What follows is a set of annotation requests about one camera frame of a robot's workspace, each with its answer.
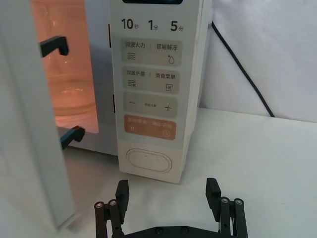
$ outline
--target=black metal bracket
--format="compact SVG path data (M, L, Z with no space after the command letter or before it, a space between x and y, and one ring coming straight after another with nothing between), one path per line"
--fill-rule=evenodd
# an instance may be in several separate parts
M66 132L65 135L63 135L60 138L60 144L62 149L65 149L73 140L77 142L82 141L85 132L85 129L80 126L75 126L72 129L70 129L68 132Z
M54 50L58 49L62 56L68 55L68 43L65 36L54 36L45 41L40 42L42 57L47 56Z
M95 204L96 238L108 238L106 223L111 220L112 238L248 238L244 201L221 197L221 190L214 178L208 178L206 197L212 209L215 221L219 223L218 232L206 231L193 227L155 227L144 231L125 235L121 225L129 202L128 180L119 182L115 194L116 199L104 204Z

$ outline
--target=cable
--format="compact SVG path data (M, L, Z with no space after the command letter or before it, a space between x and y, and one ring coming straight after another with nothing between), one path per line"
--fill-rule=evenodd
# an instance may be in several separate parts
M248 82L251 84L251 86L253 87L253 89L255 90L255 92L257 93L258 97L260 98L261 102L263 103L263 105L265 106L267 112L269 113L269 115L274 118L275 115L273 114L273 112L271 111L271 109L269 108L268 104L266 103L263 95L261 94L261 92L259 91L259 89L257 88L257 86L254 84L254 82L252 81L252 79L250 78L250 76L248 75L248 73L246 72L246 70L244 69L244 67L241 65L240 61L238 60L237 56L235 55L235 53L233 52L233 50L230 48L230 46L228 45L228 43L226 42L226 40L223 38L223 36L221 35L221 33L218 31L216 25L214 24L214 22L212 22L212 28L215 31L215 33L217 34L217 36L219 37L219 39L221 40L221 42L224 44L224 46L227 48L227 50L229 51L229 53L231 54L231 56L233 57L234 61L237 63L239 69L242 71L242 73L244 74L244 76L247 78Z

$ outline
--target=bolt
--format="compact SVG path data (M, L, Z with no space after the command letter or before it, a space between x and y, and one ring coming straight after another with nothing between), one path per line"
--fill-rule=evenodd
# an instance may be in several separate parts
M111 202L110 202L110 206L115 206L116 204L117 204L116 201L111 201Z
M229 202L228 199L226 199L226 198L222 198L221 201L222 201L223 203L228 203L228 202Z
M102 203L97 203L96 204L96 208L102 208L103 207L103 204Z
M163 228L161 228L161 227L156 227L155 233L158 234L158 235L162 234L162 233L163 233Z
M188 227L182 227L182 233L183 233L183 234L186 234L186 233L188 233L188 232L189 232Z
M243 204L243 201L240 200L240 199L237 199L235 202L236 202L236 204L238 204L238 205L242 205L242 204Z

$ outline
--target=oval button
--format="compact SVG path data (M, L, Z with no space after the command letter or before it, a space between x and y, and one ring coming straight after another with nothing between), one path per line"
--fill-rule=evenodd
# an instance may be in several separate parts
M145 170L167 173L172 168L170 158L165 154L157 152L131 149L128 151L126 157L133 166Z

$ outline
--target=plus button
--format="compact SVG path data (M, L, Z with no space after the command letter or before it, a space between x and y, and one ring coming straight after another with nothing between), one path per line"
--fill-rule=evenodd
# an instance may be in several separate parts
M169 109L172 109L172 108L169 107L169 105L167 105L167 107L165 107L165 108L166 108L168 111L169 111Z

